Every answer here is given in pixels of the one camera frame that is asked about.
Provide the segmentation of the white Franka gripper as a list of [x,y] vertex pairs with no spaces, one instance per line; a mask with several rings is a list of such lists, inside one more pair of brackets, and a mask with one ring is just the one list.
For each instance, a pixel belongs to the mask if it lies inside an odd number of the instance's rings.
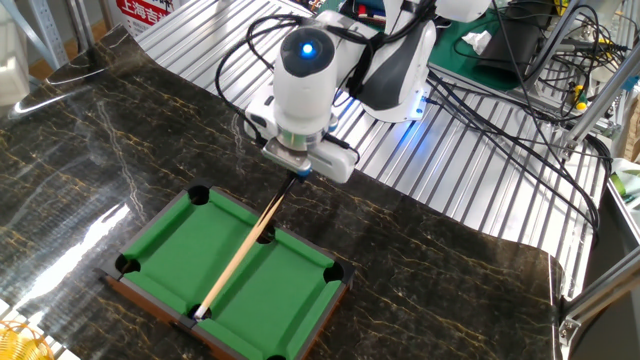
[[327,128],[319,133],[300,136],[279,127],[275,118],[275,98],[272,94],[254,97],[245,111],[260,136],[266,141],[262,154],[272,162],[293,172],[281,187],[281,195],[304,184],[312,172],[337,183],[349,180],[357,155],[353,150],[326,139]]

